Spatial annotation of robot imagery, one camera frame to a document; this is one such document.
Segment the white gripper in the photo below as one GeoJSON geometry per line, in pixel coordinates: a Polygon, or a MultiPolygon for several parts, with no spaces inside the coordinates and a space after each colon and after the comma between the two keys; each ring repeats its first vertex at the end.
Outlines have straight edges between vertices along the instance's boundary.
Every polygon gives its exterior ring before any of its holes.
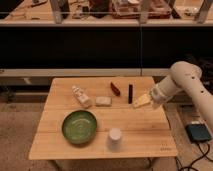
{"type": "Polygon", "coordinates": [[[166,100],[166,96],[162,93],[158,85],[155,85],[149,92],[149,94],[145,93],[137,98],[133,102],[133,107],[138,108],[143,105],[147,105],[152,101],[152,107],[157,109],[160,107],[166,100]]]}

